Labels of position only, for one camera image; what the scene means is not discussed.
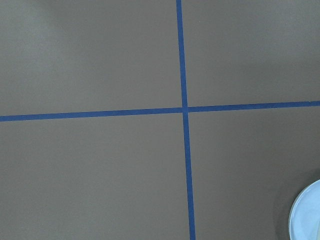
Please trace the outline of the light blue plate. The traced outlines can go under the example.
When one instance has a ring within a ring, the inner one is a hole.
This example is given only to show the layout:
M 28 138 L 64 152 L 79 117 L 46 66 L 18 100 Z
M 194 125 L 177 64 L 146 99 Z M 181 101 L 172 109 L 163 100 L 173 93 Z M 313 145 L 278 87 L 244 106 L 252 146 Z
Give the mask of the light blue plate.
M 294 200 L 288 218 L 290 240 L 320 238 L 320 181 L 305 187 Z

